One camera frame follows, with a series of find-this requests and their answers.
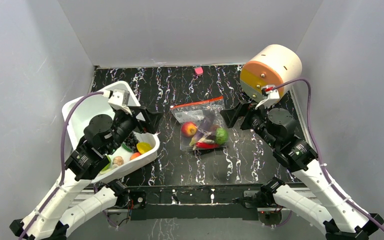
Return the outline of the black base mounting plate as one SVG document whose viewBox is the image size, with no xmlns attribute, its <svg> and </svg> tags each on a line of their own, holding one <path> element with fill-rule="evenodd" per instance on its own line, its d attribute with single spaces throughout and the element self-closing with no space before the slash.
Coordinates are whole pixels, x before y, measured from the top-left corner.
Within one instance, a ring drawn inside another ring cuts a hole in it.
<svg viewBox="0 0 384 240">
<path fill-rule="evenodd" d="M 278 212 L 277 204 L 254 195 L 260 184 L 130 186 L 132 220 L 242 219 L 256 221 Z"/>
</svg>

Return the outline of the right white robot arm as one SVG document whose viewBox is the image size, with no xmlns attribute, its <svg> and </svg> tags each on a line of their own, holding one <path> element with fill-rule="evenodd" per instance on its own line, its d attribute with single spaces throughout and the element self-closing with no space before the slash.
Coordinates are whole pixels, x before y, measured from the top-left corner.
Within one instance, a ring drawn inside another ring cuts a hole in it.
<svg viewBox="0 0 384 240">
<path fill-rule="evenodd" d="M 317 201 L 297 193 L 279 178 L 272 178 L 255 193 L 245 192 L 235 202 L 251 208 L 286 207 L 316 226 L 328 240 L 367 240 L 383 224 L 377 213 L 354 203 L 328 175 L 324 175 L 316 151 L 295 133 L 297 121 L 288 110 L 266 110 L 242 101 L 221 116 L 231 128 L 243 118 L 242 130 L 253 130 L 272 149 L 275 159 L 315 195 Z"/>
</svg>

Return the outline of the clear zip bag orange zipper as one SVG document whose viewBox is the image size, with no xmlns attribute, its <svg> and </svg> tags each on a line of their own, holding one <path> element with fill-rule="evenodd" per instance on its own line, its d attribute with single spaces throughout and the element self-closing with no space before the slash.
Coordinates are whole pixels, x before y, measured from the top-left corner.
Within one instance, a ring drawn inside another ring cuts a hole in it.
<svg viewBox="0 0 384 240">
<path fill-rule="evenodd" d="M 221 116 L 225 109 L 222 96 L 170 107 L 180 124 L 179 147 L 183 152 L 213 150 L 224 147 L 229 140 Z"/>
</svg>

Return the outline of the beige toy garlic bulb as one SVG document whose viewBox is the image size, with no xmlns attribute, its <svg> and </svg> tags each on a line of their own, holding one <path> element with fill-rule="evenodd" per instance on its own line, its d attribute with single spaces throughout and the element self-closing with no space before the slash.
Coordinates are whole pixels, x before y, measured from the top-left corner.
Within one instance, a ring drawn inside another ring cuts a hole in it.
<svg viewBox="0 0 384 240">
<path fill-rule="evenodd" d="M 125 161 L 122 156 L 116 156 L 112 160 L 112 165 L 115 166 L 116 168 L 122 166 L 124 163 Z"/>
</svg>

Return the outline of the white plastic bin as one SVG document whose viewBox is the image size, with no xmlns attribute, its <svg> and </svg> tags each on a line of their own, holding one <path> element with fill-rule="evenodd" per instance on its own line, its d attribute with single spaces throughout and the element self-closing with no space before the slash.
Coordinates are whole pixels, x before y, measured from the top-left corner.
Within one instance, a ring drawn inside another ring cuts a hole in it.
<svg viewBox="0 0 384 240">
<path fill-rule="evenodd" d="M 140 102 L 136 98 L 133 90 L 129 84 L 125 81 L 117 81 L 102 88 L 103 90 L 125 90 L 128 91 L 130 96 L 128 100 L 129 106 L 140 106 Z M 75 110 L 69 120 L 67 127 L 67 134 L 70 139 L 70 143 L 73 149 L 75 149 L 79 143 L 80 138 L 84 135 L 84 128 L 88 125 L 89 121 L 96 115 L 106 114 L 111 118 L 115 113 L 108 104 L 108 98 L 102 95 L 94 95 L 85 99 Z M 125 160 L 125 163 L 117 168 L 109 169 L 104 174 L 98 174 L 95 179 L 92 180 L 92 184 L 99 182 L 108 183 L 114 179 L 121 179 L 132 172 L 144 167 L 145 165 L 152 163 L 158 157 L 158 149 L 160 147 L 160 140 L 156 134 L 150 133 L 134 133 L 139 142 L 145 142 L 150 144 L 151 150 L 146 153 L 130 159 L 132 153 L 125 150 L 122 146 L 117 149 L 114 154 L 110 156 L 111 159 L 120 156 Z"/>
</svg>

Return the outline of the red toy chili pepper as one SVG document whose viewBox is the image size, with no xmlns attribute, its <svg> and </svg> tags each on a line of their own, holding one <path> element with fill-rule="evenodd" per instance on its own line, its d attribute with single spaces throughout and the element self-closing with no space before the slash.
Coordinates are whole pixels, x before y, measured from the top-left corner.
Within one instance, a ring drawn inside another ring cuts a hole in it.
<svg viewBox="0 0 384 240">
<path fill-rule="evenodd" d="M 195 144 L 195 147 L 200 150 L 209 150 L 209 149 L 216 149 L 220 147 L 220 145 L 216 143 L 197 142 Z"/>
</svg>

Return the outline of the small pink eraser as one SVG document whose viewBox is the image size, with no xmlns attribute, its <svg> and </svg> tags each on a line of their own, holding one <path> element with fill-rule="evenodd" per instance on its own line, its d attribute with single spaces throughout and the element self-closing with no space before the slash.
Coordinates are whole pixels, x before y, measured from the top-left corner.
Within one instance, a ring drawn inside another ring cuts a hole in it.
<svg viewBox="0 0 384 240">
<path fill-rule="evenodd" d="M 204 70 L 200 66 L 199 67 L 195 67 L 193 70 L 194 70 L 194 74 L 196 76 L 202 76 L 204 74 Z"/>
</svg>

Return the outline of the purple toy eggplant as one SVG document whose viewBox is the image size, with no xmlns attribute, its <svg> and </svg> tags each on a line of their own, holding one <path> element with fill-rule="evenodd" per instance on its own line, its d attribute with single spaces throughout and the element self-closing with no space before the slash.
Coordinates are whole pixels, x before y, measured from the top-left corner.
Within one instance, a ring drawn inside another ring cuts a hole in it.
<svg viewBox="0 0 384 240">
<path fill-rule="evenodd" d="M 216 119 L 216 115 L 213 113 L 208 113 L 204 116 L 199 126 L 197 127 L 196 134 L 192 137 L 189 146 L 193 146 L 197 143 L 202 137 L 207 137 L 209 135 L 209 130 L 213 125 Z"/>
</svg>

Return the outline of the yellow toy starfruit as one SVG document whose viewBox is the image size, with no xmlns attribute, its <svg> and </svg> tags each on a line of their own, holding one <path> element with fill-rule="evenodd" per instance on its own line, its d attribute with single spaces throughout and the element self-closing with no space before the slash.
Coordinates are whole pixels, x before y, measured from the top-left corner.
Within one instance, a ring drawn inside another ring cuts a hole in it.
<svg viewBox="0 0 384 240">
<path fill-rule="evenodd" d="M 139 142 L 136 144 L 137 151 L 143 155 L 153 149 L 153 147 L 147 142 Z"/>
</svg>

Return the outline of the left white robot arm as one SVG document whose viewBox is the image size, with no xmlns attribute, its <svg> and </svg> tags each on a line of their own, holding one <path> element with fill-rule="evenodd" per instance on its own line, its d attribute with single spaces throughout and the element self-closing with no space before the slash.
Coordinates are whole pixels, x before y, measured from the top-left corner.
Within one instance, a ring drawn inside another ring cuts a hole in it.
<svg viewBox="0 0 384 240">
<path fill-rule="evenodd" d="M 75 197 L 109 164 L 115 153 L 132 132 L 155 134 L 162 112 L 150 112 L 144 106 L 130 107 L 130 113 L 115 110 L 114 116 L 98 114 L 83 130 L 75 150 L 64 162 L 56 185 L 39 205 L 23 219 L 9 225 L 20 240 L 48 238 Z"/>
</svg>

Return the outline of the red yellow toy pomegranate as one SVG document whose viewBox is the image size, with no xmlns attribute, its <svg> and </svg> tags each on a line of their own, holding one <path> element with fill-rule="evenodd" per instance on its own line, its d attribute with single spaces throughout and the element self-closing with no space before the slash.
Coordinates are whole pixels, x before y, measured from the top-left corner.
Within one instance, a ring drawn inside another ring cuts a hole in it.
<svg viewBox="0 0 384 240">
<path fill-rule="evenodd" d="M 182 124 L 180 132 L 185 138 L 192 138 L 198 131 L 198 127 L 192 121 L 185 122 Z"/>
</svg>

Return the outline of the green toy custard apple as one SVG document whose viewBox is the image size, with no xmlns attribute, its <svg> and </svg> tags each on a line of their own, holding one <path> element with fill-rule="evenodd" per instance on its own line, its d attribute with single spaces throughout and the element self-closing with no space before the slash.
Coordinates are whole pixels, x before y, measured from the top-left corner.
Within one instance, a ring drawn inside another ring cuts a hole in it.
<svg viewBox="0 0 384 240">
<path fill-rule="evenodd" d="M 215 131 L 215 143 L 224 145 L 229 139 L 229 133 L 225 128 L 219 127 Z"/>
</svg>

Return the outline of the orange toy peach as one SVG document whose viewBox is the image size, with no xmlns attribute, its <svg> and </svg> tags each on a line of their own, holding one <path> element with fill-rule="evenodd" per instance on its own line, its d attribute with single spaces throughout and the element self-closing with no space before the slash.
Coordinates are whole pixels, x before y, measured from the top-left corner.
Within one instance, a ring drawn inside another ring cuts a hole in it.
<svg viewBox="0 0 384 240">
<path fill-rule="evenodd" d="M 133 153 L 133 154 L 130 156 L 129 160 L 132 161 L 132 160 L 134 160 L 134 159 L 140 157 L 141 155 L 142 155 L 142 154 L 141 154 L 140 152 L 135 152 L 135 153 Z"/>
</svg>

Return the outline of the light green toy fruit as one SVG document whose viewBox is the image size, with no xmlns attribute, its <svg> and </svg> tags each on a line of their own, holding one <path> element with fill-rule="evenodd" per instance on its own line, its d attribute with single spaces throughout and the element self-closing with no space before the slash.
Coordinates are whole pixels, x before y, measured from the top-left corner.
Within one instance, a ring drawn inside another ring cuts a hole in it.
<svg viewBox="0 0 384 240">
<path fill-rule="evenodd" d="M 111 170 L 112 167 L 112 159 L 109 155 L 106 155 L 106 158 L 108 160 L 108 164 L 99 172 L 101 175 L 105 174 L 106 172 Z"/>
</svg>

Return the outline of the black toy grape bunch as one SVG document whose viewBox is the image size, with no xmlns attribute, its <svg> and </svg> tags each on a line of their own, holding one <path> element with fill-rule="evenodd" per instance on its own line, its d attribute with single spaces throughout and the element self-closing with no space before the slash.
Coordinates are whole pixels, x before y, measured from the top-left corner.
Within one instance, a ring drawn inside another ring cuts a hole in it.
<svg viewBox="0 0 384 240">
<path fill-rule="evenodd" d="M 139 141 L 138 141 L 134 132 L 131 132 L 123 143 L 131 151 L 133 151 L 133 152 L 137 151 L 137 144 L 139 143 Z"/>
</svg>

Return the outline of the round cream drawer cabinet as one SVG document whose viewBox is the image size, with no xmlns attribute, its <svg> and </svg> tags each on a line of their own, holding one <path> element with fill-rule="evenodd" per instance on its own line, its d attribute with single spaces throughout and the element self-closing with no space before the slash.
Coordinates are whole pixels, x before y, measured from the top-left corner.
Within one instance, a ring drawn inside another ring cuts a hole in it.
<svg viewBox="0 0 384 240">
<path fill-rule="evenodd" d="M 258 103 L 263 99 L 261 87 L 279 86 L 297 79 L 302 70 L 302 61 L 294 51 L 283 45 L 271 44 L 243 65 L 239 82 L 242 91 Z M 289 84 L 277 89 L 280 99 L 290 88 Z"/>
</svg>

